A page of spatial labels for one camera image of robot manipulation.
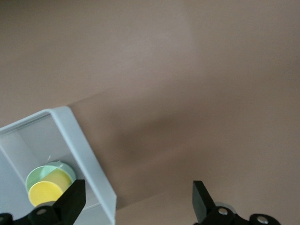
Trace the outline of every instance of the brown surface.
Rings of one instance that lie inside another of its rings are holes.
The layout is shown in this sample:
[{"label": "brown surface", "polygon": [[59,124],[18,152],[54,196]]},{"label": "brown surface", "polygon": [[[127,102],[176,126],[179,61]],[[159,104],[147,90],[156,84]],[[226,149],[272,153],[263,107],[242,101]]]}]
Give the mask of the brown surface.
[{"label": "brown surface", "polygon": [[70,105],[117,224],[192,224],[194,179],[298,224],[299,1],[0,5],[0,125]]}]

